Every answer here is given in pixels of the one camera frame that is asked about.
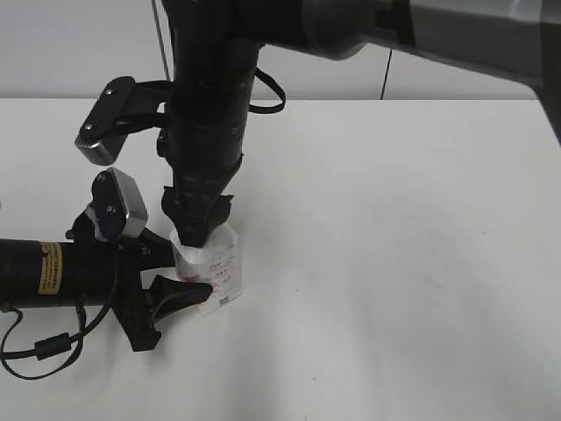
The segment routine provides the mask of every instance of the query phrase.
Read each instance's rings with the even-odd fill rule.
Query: white table
[[[0,101],[0,237],[64,239],[101,170],[73,147],[91,104]],[[156,133],[117,165],[167,235]],[[110,315],[54,378],[0,372],[1,419],[561,418],[561,150],[537,103],[292,102],[245,153],[242,297],[162,322],[152,353]],[[30,310],[9,348],[60,332],[72,309]]]

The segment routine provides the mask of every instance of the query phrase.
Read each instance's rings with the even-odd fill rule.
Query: white bottle
[[[203,248],[182,245],[175,229],[170,239],[179,279],[209,283],[214,288],[209,300],[199,304],[201,314],[209,315],[242,293],[238,235],[227,224],[218,226]]]

